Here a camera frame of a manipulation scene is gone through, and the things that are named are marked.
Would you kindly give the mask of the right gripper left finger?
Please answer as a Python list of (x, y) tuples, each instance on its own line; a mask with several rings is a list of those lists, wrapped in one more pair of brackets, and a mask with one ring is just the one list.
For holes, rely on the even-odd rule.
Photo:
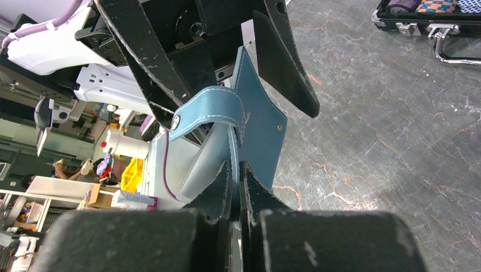
[(230, 224), (233, 194), (231, 161), (222, 163), (213, 181), (190, 203), (182, 207), (198, 217), (206, 226), (228, 226)]

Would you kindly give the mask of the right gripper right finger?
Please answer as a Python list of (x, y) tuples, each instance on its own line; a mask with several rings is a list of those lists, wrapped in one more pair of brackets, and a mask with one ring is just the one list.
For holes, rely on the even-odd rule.
[(271, 189), (261, 184), (248, 162), (240, 162), (239, 169), (240, 211), (241, 217), (247, 223), (255, 226), (262, 210), (290, 210), (290, 207), (278, 199)]

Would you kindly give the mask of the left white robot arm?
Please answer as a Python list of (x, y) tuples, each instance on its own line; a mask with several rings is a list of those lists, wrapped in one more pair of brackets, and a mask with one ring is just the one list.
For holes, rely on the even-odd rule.
[(170, 124), (230, 78), (252, 21), (258, 72), (310, 117), (319, 101), (284, 1), (2, 1), (1, 76), (48, 99), (106, 103)]

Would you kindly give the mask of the blue leather card holder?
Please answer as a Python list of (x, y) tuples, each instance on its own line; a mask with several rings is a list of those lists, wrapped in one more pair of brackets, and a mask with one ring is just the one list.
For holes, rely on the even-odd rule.
[(213, 125), (178, 191), (180, 199), (199, 195), (226, 160), (235, 183), (239, 182), (239, 163), (247, 162), (258, 182), (272, 190), (287, 120), (261, 85), (246, 48), (240, 46), (231, 85), (203, 88), (172, 119), (170, 142), (200, 125)]

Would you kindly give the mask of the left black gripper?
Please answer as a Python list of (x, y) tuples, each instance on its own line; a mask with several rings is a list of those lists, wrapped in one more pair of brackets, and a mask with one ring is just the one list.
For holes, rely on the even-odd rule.
[(116, 96), (147, 101), (166, 129), (174, 112), (202, 88), (232, 74), (253, 18), (258, 72), (306, 115), (319, 100), (300, 60), (285, 1), (92, 1), (76, 40), (115, 67), (129, 67)]

